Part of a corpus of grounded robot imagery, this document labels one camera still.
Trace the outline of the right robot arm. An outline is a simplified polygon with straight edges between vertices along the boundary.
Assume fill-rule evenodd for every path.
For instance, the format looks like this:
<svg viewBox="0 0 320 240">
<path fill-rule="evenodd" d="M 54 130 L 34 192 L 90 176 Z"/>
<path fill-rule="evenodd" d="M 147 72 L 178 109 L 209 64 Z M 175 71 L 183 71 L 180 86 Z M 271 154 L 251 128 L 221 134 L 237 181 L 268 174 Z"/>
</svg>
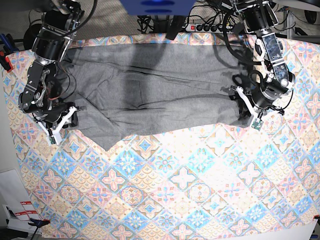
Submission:
<svg viewBox="0 0 320 240">
<path fill-rule="evenodd" d="M 31 114 L 45 130 L 76 127 L 79 107 L 66 102 L 65 91 L 56 78 L 58 65 L 66 56 L 77 31 L 93 16 L 98 2 L 93 1 L 86 19 L 76 0 L 34 0 L 31 8 L 42 13 L 41 27 L 35 34 L 31 51 L 34 61 L 28 68 L 27 83 L 18 98 L 18 107 Z"/>
</svg>

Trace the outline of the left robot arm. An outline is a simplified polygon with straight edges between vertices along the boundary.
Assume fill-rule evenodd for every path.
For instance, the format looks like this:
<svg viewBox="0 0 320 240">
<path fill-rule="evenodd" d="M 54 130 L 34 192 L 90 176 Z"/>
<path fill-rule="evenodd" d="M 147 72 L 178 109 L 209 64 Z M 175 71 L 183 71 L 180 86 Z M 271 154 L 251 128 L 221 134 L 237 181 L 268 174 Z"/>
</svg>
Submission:
<svg viewBox="0 0 320 240">
<path fill-rule="evenodd" d="M 247 109 L 256 121 L 261 121 L 264 113 L 273 110 L 284 113 L 284 107 L 274 106 L 274 101 L 292 94 L 295 76 L 291 73 L 282 55 L 281 45 L 272 31 L 279 21 L 267 0 L 232 0 L 230 9 L 222 22 L 223 40 L 229 52 L 239 61 L 262 67 L 262 71 L 253 70 L 250 75 L 257 75 L 259 83 L 250 93 L 245 93 L 241 87 L 235 91 L 245 102 Z M 246 60 L 236 53 L 229 42 L 227 22 L 236 15 L 247 34 L 255 34 L 255 60 Z"/>
</svg>

